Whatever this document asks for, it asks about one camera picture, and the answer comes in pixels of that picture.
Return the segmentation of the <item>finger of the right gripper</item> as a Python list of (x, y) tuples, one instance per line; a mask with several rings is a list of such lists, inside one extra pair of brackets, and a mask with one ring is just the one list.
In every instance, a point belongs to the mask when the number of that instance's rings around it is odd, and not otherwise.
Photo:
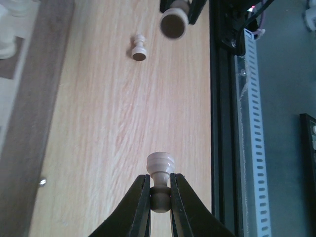
[(207, 0), (192, 0), (190, 3), (188, 20), (190, 25), (194, 25), (199, 18)]
[(169, 8), (170, 5), (173, 3), (173, 0), (160, 0), (159, 4), (159, 10), (161, 13), (166, 12)]

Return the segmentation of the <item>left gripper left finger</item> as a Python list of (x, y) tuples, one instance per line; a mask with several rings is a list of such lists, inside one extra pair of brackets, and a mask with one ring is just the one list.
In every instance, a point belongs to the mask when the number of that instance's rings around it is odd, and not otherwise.
[(139, 175), (111, 215), (91, 237), (149, 237), (150, 176)]

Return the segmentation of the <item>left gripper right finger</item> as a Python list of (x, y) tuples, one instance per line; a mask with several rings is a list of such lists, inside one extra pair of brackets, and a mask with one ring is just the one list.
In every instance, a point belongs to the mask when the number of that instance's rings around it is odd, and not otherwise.
[(197, 196), (184, 175), (172, 173), (171, 229), (174, 237), (233, 237)]

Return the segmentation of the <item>white chess piece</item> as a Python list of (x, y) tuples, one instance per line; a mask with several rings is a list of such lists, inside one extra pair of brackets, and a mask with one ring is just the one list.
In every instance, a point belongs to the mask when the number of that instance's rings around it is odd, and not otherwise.
[(16, 36), (9, 24), (9, 12), (5, 6), (0, 5), (0, 58), (8, 59), (16, 52)]
[(160, 30), (170, 40), (180, 39), (186, 32), (189, 24), (188, 13), (190, 10), (188, 0), (175, 0), (160, 19)]

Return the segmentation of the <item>white chess pawn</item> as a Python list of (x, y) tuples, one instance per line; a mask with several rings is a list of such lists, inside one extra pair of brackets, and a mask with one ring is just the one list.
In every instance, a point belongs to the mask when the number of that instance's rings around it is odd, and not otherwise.
[(133, 39), (133, 49), (131, 51), (132, 59), (136, 61), (144, 61), (147, 58), (147, 51), (144, 47), (145, 37), (138, 34)]
[(168, 186), (170, 174), (175, 171), (175, 162), (171, 154), (155, 152), (147, 157), (147, 172), (154, 181), (150, 188), (151, 210), (156, 213), (166, 213), (171, 209)]

